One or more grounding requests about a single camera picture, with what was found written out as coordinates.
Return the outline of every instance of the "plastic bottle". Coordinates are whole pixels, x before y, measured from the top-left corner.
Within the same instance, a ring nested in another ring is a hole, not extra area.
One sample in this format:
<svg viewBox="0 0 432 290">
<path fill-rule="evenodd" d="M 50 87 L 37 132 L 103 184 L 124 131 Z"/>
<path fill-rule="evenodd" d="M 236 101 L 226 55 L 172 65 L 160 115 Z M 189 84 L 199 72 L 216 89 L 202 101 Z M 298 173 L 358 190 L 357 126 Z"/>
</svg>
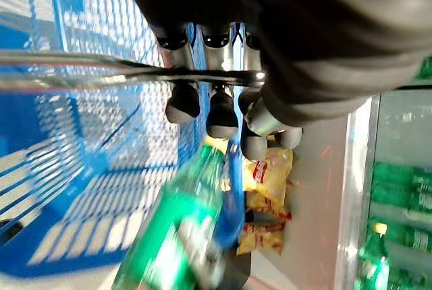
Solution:
<svg viewBox="0 0 432 290">
<path fill-rule="evenodd" d="M 206 138 L 199 153 L 167 182 L 120 266 L 112 289 L 194 289 L 195 278 L 178 237 L 183 219 L 216 220 L 222 205 L 223 145 Z"/>
<path fill-rule="evenodd" d="M 393 241 L 414 250 L 432 252 L 432 235 L 428 232 L 395 223 L 374 220 L 373 230 L 384 235 L 387 241 Z"/>
<path fill-rule="evenodd" d="M 390 268 L 387 290 L 430 290 L 431 280 L 422 275 L 413 275 L 406 270 Z"/>
<path fill-rule="evenodd" d="M 369 233 L 359 257 L 360 280 L 355 286 L 356 290 L 386 290 L 389 264 L 382 235 Z"/>
<path fill-rule="evenodd" d="M 381 183 L 373 180 L 371 199 L 381 204 L 391 204 L 409 210 L 432 213 L 432 194 L 412 191 L 405 185 Z"/>
<path fill-rule="evenodd" d="M 423 169 L 377 162 L 373 166 L 373 179 L 410 187 L 417 192 L 432 193 L 432 174 Z"/>
</svg>

